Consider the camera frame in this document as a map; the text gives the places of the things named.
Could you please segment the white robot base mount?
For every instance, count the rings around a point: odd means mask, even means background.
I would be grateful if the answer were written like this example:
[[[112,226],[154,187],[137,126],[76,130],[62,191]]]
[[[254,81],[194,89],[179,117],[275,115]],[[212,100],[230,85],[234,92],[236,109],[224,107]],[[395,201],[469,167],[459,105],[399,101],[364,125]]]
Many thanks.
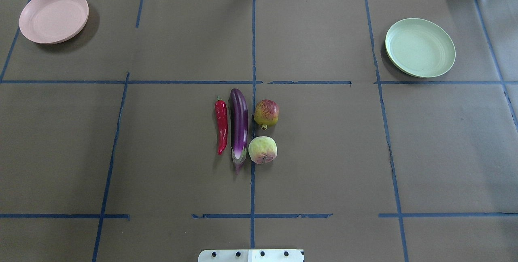
[[[206,249],[198,262],[304,262],[301,249]]]

